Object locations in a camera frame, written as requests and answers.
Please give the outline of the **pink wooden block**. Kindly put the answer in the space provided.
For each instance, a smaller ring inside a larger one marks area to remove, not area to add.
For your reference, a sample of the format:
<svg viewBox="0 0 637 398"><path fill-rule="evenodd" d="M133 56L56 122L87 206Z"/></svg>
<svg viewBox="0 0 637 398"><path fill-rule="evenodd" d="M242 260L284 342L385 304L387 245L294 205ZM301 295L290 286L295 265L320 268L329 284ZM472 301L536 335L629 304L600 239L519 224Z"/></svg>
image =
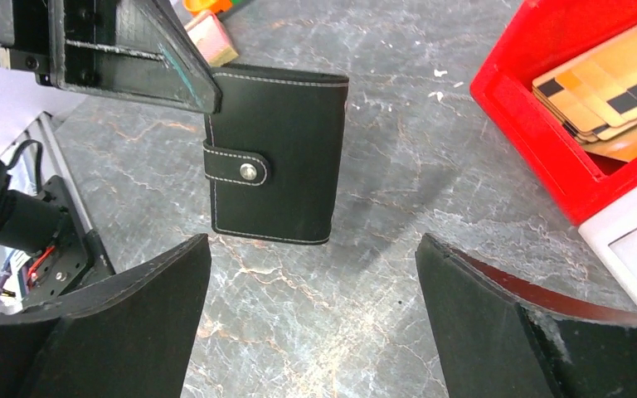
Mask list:
<svg viewBox="0 0 637 398"><path fill-rule="evenodd" d="M213 12L201 12L184 28L209 66L220 67L239 56L224 25Z"/></svg>

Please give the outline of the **orange letter toy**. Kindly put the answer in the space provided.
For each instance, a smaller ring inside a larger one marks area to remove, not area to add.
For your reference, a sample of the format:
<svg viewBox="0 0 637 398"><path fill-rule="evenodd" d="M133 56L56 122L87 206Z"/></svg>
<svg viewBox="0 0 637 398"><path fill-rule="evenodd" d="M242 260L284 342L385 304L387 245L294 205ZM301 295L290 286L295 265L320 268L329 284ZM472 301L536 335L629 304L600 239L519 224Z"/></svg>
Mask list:
<svg viewBox="0 0 637 398"><path fill-rule="evenodd" d="M182 6L194 17L205 11L215 14L227 12L233 5L232 0L182 0Z"/></svg>

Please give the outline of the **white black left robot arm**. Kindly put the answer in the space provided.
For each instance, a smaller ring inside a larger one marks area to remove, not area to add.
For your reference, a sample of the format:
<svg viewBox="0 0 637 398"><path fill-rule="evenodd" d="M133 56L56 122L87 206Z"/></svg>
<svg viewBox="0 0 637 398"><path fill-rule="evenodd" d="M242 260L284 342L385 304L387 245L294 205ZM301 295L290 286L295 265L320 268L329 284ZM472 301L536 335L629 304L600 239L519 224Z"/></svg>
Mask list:
<svg viewBox="0 0 637 398"><path fill-rule="evenodd" d="M44 87L199 114L221 99L167 1L0 1L0 67ZM7 185L0 162L0 245L47 247L60 210Z"/></svg>

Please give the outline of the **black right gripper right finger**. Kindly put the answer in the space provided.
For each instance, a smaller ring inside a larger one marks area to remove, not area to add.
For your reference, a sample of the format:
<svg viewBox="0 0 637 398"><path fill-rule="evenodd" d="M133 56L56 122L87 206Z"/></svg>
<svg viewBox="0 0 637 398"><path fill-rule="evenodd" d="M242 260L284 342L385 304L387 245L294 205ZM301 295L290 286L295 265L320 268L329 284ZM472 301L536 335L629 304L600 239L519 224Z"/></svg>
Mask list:
<svg viewBox="0 0 637 398"><path fill-rule="evenodd" d="M637 313L422 237L416 268L452 397L637 397Z"/></svg>

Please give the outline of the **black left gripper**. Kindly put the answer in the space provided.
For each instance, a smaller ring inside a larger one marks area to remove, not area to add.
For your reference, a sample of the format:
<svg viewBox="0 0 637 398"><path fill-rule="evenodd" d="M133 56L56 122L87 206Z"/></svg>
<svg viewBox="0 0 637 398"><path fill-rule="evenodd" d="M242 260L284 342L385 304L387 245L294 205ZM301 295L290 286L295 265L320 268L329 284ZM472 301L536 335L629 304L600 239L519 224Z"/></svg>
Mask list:
<svg viewBox="0 0 637 398"><path fill-rule="evenodd" d="M0 67L60 90L200 114L221 99L168 1L0 1Z"/></svg>

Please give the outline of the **stack of gold credit cards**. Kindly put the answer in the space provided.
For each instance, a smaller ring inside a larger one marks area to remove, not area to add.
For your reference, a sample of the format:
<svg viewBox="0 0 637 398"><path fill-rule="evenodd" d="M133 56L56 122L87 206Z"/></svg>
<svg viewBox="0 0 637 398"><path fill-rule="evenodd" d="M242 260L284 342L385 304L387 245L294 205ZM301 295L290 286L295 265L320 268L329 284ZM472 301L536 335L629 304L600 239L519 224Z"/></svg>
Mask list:
<svg viewBox="0 0 637 398"><path fill-rule="evenodd" d="M590 154L637 158L637 26L538 76L532 93Z"/></svg>

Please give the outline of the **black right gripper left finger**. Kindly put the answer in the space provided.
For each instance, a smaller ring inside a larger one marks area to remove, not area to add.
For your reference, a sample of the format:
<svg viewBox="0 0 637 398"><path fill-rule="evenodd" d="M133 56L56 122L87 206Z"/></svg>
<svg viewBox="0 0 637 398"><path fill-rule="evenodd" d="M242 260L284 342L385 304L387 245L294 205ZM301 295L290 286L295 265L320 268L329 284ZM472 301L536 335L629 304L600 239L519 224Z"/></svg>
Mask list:
<svg viewBox="0 0 637 398"><path fill-rule="evenodd" d="M178 397L207 295L205 234L120 274L0 314L0 397Z"/></svg>

